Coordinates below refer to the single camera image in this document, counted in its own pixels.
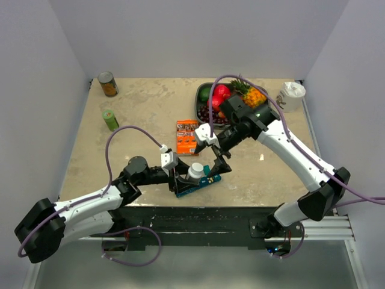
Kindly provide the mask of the white pill bottle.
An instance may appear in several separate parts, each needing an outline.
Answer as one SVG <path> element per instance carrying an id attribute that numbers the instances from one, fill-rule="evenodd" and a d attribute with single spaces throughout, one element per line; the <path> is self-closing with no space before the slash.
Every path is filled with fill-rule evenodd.
<path id="1" fill-rule="evenodd" d="M 188 168 L 186 179 L 195 184 L 198 184 L 200 182 L 200 179 L 204 177 L 204 175 L 205 173 L 203 165 L 200 163 L 192 163 L 192 165 L 190 165 L 190 167 Z"/>

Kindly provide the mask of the teal weekly pill organizer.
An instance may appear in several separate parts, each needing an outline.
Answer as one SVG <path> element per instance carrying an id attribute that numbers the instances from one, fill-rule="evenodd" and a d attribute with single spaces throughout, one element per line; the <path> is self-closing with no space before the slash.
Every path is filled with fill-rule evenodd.
<path id="1" fill-rule="evenodd" d="M 208 183 L 208 173 L 209 173 L 209 171 L 210 171 L 209 165 L 205 165 L 205 166 L 204 166 L 204 173 L 205 173 L 205 176 L 202 177 L 202 179 L 200 180 L 199 186 L 198 186 L 198 187 L 195 187 L 195 188 L 192 188 L 192 189 L 190 189 L 190 190 L 188 190 L 188 191 L 186 191 L 186 192 L 184 192 L 184 193 L 176 193 L 176 194 L 175 194 L 176 197 L 186 196 L 186 195 L 188 195 L 188 194 L 190 194 L 190 193 L 193 193 L 193 192 L 195 192 L 195 191 L 197 191 L 197 190 L 200 190 L 200 189 L 203 189 L 203 188 L 205 188 L 205 187 L 208 187 L 209 185 L 212 185 L 212 184 L 214 184 L 214 183 L 220 182 L 220 181 L 222 180 L 221 175 L 214 175 L 214 176 L 212 176 L 212 177 L 210 177 L 210 178 L 214 178 L 214 179 L 215 179 L 215 182 L 213 182 L 213 183 Z"/>

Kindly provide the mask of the white bottle cap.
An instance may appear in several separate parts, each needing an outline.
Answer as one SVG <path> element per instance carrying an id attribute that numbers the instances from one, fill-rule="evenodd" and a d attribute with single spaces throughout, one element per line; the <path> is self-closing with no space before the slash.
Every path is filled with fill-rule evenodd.
<path id="1" fill-rule="evenodd" d="M 193 163 L 191 165 L 191 171 L 195 175 L 202 175 L 204 174 L 204 167 L 200 163 Z"/>

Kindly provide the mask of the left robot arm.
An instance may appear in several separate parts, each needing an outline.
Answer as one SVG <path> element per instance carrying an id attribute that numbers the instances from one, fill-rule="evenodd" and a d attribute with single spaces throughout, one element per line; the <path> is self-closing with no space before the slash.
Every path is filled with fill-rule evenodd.
<path id="1" fill-rule="evenodd" d="M 37 201 L 14 230 L 20 241 L 18 257 L 39 263 L 70 239 L 120 235 L 125 222 L 112 212 L 138 199 L 142 185 L 168 184 L 175 193 L 197 187 L 205 175 L 203 165 L 187 165 L 171 156 L 162 154 L 161 165 L 155 167 L 149 167 L 144 157 L 133 157 L 115 180 L 84 197 L 55 203 L 48 198 Z"/>

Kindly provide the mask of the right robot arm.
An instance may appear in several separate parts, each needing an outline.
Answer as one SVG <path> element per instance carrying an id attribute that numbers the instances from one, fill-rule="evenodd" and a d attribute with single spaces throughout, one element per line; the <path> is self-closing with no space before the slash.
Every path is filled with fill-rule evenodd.
<path id="1" fill-rule="evenodd" d="M 230 158 L 230 150 L 246 138 L 253 138 L 272 150 L 299 177 L 307 188 L 304 196 L 292 203 L 276 208 L 259 224 L 259 230 L 282 236 L 289 226 L 301 220 L 320 221 L 341 200 L 350 172 L 318 158 L 306 145 L 291 134 L 285 127 L 283 118 L 269 105 L 248 107 L 238 95 L 228 98 L 220 106 L 224 115 L 231 121 L 230 126 L 218 135 L 211 131 L 208 123 L 200 125 L 194 136 L 197 140 L 195 151 L 212 148 L 216 159 L 211 175 L 231 171 L 225 162 Z"/>

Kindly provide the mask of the orange razor box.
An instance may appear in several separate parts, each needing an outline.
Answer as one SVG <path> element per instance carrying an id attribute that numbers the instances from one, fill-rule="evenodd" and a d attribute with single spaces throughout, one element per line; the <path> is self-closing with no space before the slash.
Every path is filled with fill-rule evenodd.
<path id="1" fill-rule="evenodd" d="M 198 128 L 197 120 L 178 120 L 176 122 L 176 153 L 181 156 L 197 156 L 197 140 L 194 131 Z"/>

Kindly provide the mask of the dark grape bunch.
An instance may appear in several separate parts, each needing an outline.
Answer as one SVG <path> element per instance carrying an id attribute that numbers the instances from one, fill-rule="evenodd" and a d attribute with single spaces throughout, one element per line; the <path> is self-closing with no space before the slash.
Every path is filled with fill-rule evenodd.
<path id="1" fill-rule="evenodd" d="M 208 106 L 202 106 L 198 112 L 198 119 L 201 120 L 204 123 L 209 122 L 209 107 Z M 212 118 L 213 118 L 213 124 L 214 125 L 227 125 L 229 121 L 227 118 L 222 114 L 220 111 L 212 110 Z"/>

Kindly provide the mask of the red apple bottom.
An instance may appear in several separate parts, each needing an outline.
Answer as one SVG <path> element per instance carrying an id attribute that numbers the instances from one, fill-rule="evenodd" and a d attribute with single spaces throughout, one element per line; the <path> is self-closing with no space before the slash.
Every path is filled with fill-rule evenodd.
<path id="1" fill-rule="evenodd" d="M 214 111 L 220 111 L 220 105 L 224 102 L 224 99 L 221 95 L 213 95 L 211 98 L 211 107 Z"/>

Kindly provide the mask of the red apple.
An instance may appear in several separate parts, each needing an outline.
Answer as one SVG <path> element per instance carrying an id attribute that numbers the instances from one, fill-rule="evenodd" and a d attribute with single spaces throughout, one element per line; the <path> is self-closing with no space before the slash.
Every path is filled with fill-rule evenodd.
<path id="1" fill-rule="evenodd" d="M 224 84 L 219 84 L 214 88 L 213 96 L 218 96 L 227 99 L 232 95 L 231 90 Z"/>
<path id="2" fill-rule="evenodd" d="M 224 102 L 224 99 L 221 95 L 213 95 L 211 98 L 211 107 L 214 111 L 220 111 L 220 105 Z"/>

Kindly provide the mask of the green lime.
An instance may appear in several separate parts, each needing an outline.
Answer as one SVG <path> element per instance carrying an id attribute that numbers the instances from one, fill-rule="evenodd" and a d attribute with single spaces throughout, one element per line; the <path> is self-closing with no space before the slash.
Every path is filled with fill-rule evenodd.
<path id="1" fill-rule="evenodd" d="M 207 103 L 211 95 L 211 88 L 210 87 L 204 87 L 199 92 L 199 100 L 202 103 Z"/>

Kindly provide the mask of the red apple top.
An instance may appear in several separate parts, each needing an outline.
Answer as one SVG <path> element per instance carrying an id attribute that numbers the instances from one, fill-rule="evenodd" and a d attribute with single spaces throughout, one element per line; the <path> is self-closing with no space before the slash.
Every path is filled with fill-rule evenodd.
<path id="1" fill-rule="evenodd" d="M 227 99 L 232 95 L 231 90 L 224 84 L 219 84 L 214 88 L 213 96 L 218 96 Z"/>

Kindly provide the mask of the toy pineapple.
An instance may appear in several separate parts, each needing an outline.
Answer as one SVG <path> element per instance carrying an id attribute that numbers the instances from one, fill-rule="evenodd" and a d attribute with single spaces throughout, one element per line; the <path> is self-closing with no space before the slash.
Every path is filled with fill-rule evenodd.
<path id="1" fill-rule="evenodd" d="M 231 80 L 233 91 L 240 95 L 245 104 L 250 108 L 256 108 L 267 101 L 266 96 L 255 87 L 240 79 Z"/>

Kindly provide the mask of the tin can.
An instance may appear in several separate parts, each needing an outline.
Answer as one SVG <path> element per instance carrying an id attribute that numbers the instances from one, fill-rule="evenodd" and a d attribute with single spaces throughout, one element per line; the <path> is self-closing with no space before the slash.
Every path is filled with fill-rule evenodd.
<path id="1" fill-rule="evenodd" d="M 102 72 L 98 75 L 97 80 L 101 85 L 103 93 L 107 97 L 114 97 L 119 93 L 114 76 L 111 72 Z"/>

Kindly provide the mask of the black base frame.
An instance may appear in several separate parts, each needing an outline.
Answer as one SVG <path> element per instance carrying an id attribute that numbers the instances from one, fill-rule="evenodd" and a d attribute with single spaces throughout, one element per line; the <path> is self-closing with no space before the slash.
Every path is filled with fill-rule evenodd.
<path id="1" fill-rule="evenodd" d="M 106 237 L 128 235 L 129 250 L 146 246 L 246 247 L 272 249 L 288 237 L 300 237 L 299 223 L 261 232 L 272 207 L 123 207 L 112 211 Z"/>

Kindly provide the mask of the aluminium rail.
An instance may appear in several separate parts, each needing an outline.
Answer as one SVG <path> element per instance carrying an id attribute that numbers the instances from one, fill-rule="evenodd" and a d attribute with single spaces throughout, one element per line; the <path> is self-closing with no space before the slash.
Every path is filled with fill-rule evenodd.
<path id="1" fill-rule="evenodd" d="M 305 240 L 351 241 L 355 240 L 348 216 L 327 216 L 321 221 L 303 220 Z"/>

